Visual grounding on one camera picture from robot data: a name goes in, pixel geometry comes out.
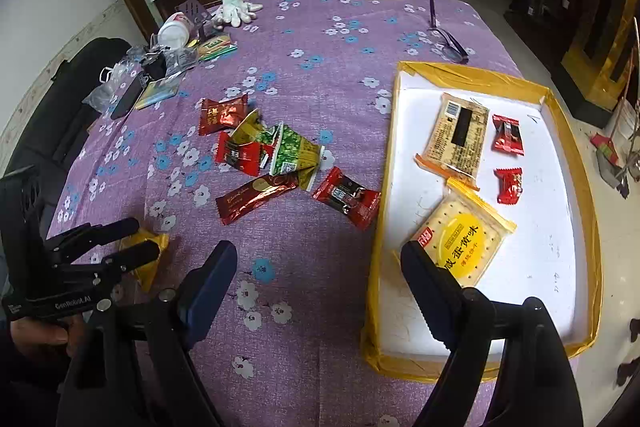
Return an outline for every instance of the floor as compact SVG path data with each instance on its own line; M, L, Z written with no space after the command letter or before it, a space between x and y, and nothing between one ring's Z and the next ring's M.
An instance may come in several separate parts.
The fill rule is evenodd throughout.
M502 14L510 0L463 0L471 4L502 41L527 80L553 90L567 115L589 178L598 217L604 280L600 330L596 342L578 356L574 373L582 403L584 425L596 426L615 403L623 388L616 387L621 362L640 356L640 342L632 344L628 329L632 317L640 317L640 256L634 241L639 228L640 185L630 181L630 195L623 200L600 177L589 136L595 127L574 120L547 69L526 47Z

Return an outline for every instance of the white glove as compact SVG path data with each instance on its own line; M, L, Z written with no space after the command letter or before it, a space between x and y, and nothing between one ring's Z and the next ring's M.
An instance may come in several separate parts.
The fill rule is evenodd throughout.
M231 24L238 28L241 22L250 23L256 18L258 10L262 9L262 4L253 4L245 0L222 0L222 6L213 14L213 25L221 30L225 24Z

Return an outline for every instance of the eyeglasses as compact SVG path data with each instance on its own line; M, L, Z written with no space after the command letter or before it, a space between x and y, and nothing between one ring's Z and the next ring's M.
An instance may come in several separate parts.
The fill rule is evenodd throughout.
M469 55L460 43L451 35L446 29L438 28L436 22L436 5L434 0L429 0L429 8L431 12L430 31L434 35L438 35L442 38L443 48L442 53L452 62L457 64L466 64L469 60Z

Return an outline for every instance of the floral tablecloth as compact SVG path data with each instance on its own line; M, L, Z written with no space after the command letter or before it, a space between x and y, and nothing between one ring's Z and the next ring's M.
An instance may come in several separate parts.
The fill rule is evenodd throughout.
M203 98L246 92L265 123L324 144L314 189L335 164L380 190L397 62L446 60L428 31L429 0L254 2L264 4L255 22L228 30L238 51L191 70L174 98L98 120L49 234L126 216L168 232L152 292L177 285L219 240L236 245L236 279L191 351L226 425L410 426L433 386L377 375L358 348L375 223L362 233L297 189L222 226L215 198L250 178L215 164L218 136L196 128ZM436 0L436 10L470 66L520 76L471 6ZM481 387L470 423L482 421L492 390Z

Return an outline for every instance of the screw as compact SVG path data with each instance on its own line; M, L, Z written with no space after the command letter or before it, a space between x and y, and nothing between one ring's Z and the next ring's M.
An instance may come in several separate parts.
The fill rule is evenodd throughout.
M175 297L175 290L173 288L165 288L158 294L158 298L162 302L172 301Z
M105 312L111 308L111 301L109 299L101 299L95 305L99 312Z

